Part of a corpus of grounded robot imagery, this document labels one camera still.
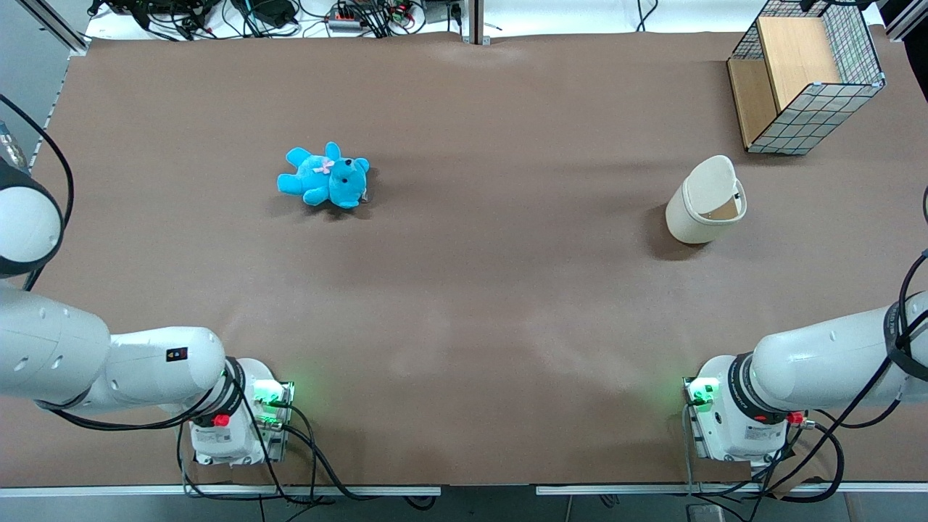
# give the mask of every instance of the wooden board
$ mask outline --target wooden board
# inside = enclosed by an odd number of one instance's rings
[[[821,19],[759,17],[757,31],[777,112],[813,82],[841,83]]]
[[[735,96],[741,140],[747,149],[777,117],[767,65],[762,59],[730,59],[728,77]]]

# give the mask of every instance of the brown paper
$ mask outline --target brown paper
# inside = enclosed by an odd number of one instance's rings
[[[681,378],[885,306],[924,231],[928,108],[903,46],[877,34],[885,92],[783,158],[741,148],[740,37],[95,41],[49,128],[75,207],[35,290],[115,333],[213,329],[297,383],[349,484],[682,482]],[[286,152],[329,140],[373,168],[353,213],[277,193]],[[715,154],[752,211],[681,245],[664,205]],[[48,148],[35,176],[64,201]],[[847,478],[928,480],[927,411],[842,433]],[[0,419],[0,486],[179,481],[170,431],[88,432],[20,398]],[[746,477],[716,464],[698,478]]]

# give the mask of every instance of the green light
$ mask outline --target green light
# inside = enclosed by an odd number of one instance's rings
[[[263,379],[254,382],[254,398],[262,402],[271,402],[280,398],[283,386],[279,382]]]

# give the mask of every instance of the metal frame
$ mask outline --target metal frame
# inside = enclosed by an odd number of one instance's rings
[[[792,493],[821,493],[828,484],[801,484]],[[693,492],[716,493],[730,488],[730,484],[693,484]],[[754,493],[760,484],[747,484],[740,491]],[[842,482],[838,491],[843,493],[928,493],[928,482]],[[535,495],[666,495],[686,494],[686,484],[614,484],[584,486],[535,486]]]
[[[489,46],[490,37],[483,33],[483,0],[468,0],[468,30],[469,33],[464,36],[465,44],[475,44],[477,46]]]
[[[273,495],[274,486],[233,486],[204,485],[198,486],[204,493],[212,495]],[[293,497],[309,496],[308,487],[284,489]],[[381,497],[438,497],[442,494],[440,486],[358,486],[348,489],[352,493],[364,496]],[[0,499],[38,498],[38,497],[87,497],[87,496],[122,496],[122,495],[183,495],[180,485],[171,486],[81,486],[76,488],[0,488]],[[342,494],[332,486],[317,486],[316,496],[337,497]]]
[[[84,37],[75,31],[45,0],[16,0],[16,2],[72,53],[80,56],[87,53],[87,41]]]
[[[894,42],[901,42],[925,17],[928,17],[928,0],[914,0],[886,23],[886,35]]]

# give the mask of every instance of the teddy bear leg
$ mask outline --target teddy bear leg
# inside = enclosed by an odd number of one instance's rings
[[[310,154],[309,150],[306,150],[302,147],[296,147],[290,149],[290,152],[287,152],[287,163],[298,167],[302,165],[303,162],[306,161],[306,158],[310,157],[311,155],[312,154]]]

